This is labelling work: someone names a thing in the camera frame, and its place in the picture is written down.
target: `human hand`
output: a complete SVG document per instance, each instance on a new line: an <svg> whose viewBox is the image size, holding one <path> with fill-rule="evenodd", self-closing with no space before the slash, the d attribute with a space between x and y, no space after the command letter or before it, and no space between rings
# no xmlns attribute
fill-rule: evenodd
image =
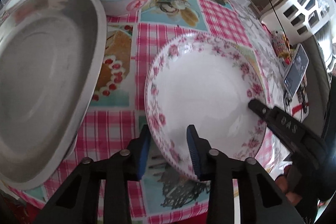
<svg viewBox="0 0 336 224"><path fill-rule="evenodd" d="M280 188L281 192L283 192L286 195L289 202L293 206L296 206L301 201L302 196L296 193L290 192L288 189L287 175L288 175L290 168L291 168L291 165L288 165L284 168L283 175L280 175L275 179L275 184Z"/></svg>

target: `floral plate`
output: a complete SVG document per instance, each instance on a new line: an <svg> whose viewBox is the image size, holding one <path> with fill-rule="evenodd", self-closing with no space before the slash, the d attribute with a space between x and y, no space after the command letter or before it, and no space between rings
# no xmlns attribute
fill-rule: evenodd
<svg viewBox="0 0 336 224"><path fill-rule="evenodd" d="M146 78L146 116L153 139L167 161L193 180L189 124L231 158L256 156L266 124L248 109L252 98L266 102L252 65L233 42L206 33L170 40Z"/></svg>

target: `red logo on bowl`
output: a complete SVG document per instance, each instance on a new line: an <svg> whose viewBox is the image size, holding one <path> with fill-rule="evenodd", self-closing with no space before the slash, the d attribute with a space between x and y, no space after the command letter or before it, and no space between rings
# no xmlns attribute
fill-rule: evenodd
<svg viewBox="0 0 336 224"><path fill-rule="evenodd" d="M127 11L139 10L146 3L147 3L147 0L133 0L127 5L126 10Z"/></svg>

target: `oval metal tray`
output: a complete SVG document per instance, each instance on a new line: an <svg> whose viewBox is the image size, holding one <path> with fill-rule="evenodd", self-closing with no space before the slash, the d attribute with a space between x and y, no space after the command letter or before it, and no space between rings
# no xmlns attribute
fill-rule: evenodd
<svg viewBox="0 0 336 224"><path fill-rule="evenodd" d="M0 26L0 179L36 187L65 157L104 57L99 0L27 0Z"/></svg>

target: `tablecloth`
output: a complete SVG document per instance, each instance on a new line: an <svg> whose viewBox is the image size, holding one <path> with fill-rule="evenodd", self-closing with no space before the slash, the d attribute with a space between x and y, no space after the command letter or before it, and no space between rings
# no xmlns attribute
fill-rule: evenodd
<svg viewBox="0 0 336 224"><path fill-rule="evenodd" d="M139 136L147 123L144 84L150 63L160 47L177 35L206 31L236 43L259 68L268 105L282 106L277 58L268 34L250 9L235 0L184 0L189 10L174 9L169 4L172 0L164 4L155 1L129 15L107 17L105 58L75 149L43 185L27 191L11 188L22 199L42 208L83 157L107 159ZM280 150L280 142L267 130L256 159L269 171L282 160ZM204 213L208 207L209 185L180 176L153 141L146 173L140 182L129 182L128 191L136 224L171 223ZM98 207L100 221L103 196L104 182Z"/></svg>

